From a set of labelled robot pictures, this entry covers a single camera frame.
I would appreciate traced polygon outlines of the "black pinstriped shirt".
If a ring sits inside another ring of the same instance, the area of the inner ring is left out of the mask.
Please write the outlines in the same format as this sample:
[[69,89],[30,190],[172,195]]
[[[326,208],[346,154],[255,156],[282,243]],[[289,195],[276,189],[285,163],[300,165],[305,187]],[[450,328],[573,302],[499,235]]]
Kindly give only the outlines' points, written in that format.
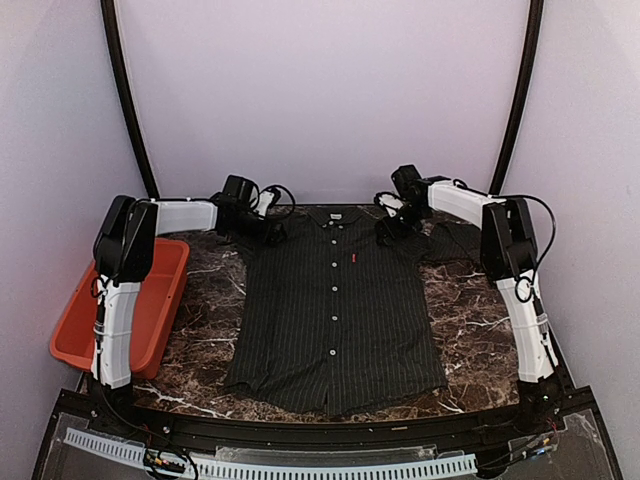
[[374,225],[314,207],[277,245],[234,235],[246,297],[227,390],[337,417],[446,386],[418,265],[476,260],[478,230],[446,222],[381,245]]

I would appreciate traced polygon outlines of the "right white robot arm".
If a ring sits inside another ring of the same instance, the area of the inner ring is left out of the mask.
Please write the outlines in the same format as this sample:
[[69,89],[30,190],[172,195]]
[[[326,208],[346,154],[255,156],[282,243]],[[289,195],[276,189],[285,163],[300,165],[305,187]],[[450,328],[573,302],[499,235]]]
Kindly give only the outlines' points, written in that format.
[[385,212],[375,226],[379,243],[408,237],[434,212],[480,230],[480,264],[506,305],[517,347],[521,403],[511,410],[510,424],[521,434],[534,432],[547,420],[562,386],[539,289],[538,269],[545,255],[536,244],[527,205],[531,197],[486,194],[443,176],[422,178],[411,165],[396,170],[392,181],[394,193],[374,196],[374,204]]

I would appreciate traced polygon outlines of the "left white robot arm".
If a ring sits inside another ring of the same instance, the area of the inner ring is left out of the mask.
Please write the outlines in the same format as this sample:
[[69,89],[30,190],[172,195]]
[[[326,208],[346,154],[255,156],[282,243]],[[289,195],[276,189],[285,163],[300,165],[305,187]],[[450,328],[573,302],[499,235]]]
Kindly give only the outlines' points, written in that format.
[[114,198],[93,246],[98,313],[91,372],[102,391],[120,392],[131,384],[134,307],[151,271],[156,237],[215,231],[275,243],[284,239],[284,228],[268,211],[279,197],[278,188],[271,186],[253,200],[222,192],[205,200]]

